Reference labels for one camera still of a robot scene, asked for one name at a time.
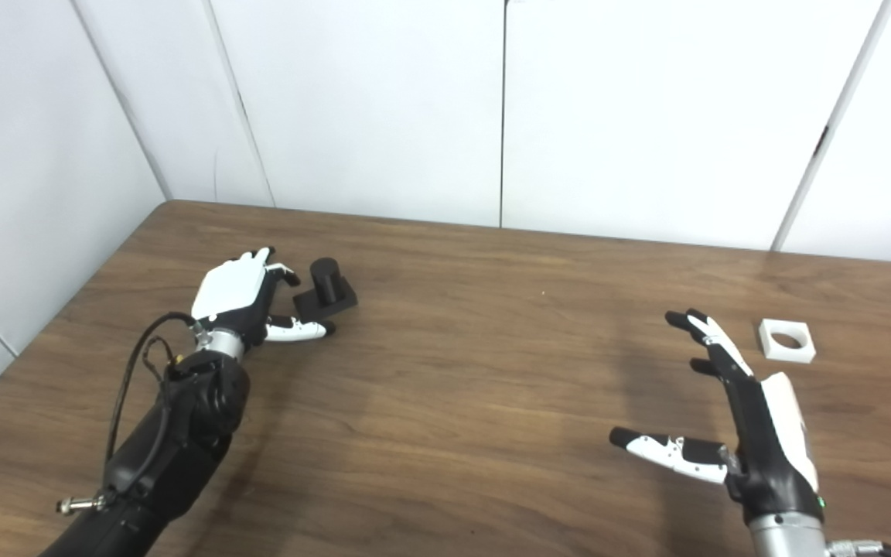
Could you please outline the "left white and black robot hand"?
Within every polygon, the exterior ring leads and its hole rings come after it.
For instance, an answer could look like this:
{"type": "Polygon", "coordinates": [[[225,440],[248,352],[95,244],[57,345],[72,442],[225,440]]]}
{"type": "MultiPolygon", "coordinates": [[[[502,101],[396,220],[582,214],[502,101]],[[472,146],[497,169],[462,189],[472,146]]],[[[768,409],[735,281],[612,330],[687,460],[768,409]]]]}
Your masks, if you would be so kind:
{"type": "Polygon", "coordinates": [[[292,315],[272,315],[275,293],[282,283],[300,285],[299,276],[282,263],[271,263],[267,246],[245,251],[204,276],[190,315],[200,324],[198,348],[240,360],[265,342],[294,343],[332,336],[330,321],[303,322],[292,315]]]}

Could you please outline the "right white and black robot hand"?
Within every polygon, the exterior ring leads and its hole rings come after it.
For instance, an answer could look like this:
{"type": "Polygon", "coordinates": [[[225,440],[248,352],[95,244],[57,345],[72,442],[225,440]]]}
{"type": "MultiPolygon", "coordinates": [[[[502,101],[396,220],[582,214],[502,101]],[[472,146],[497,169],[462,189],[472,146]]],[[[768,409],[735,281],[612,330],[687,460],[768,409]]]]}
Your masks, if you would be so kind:
{"type": "Polygon", "coordinates": [[[689,478],[724,484],[742,505],[745,523],[775,514],[802,514],[824,523],[807,428],[787,374],[757,378],[717,321],[695,308],[668,311],[665,319],[706,349],[708,356],[693,357],[690,367],[720,381],[738,445],[731,449],[721,442],[623,427],[611,430],[609,443],[689,478]]]}

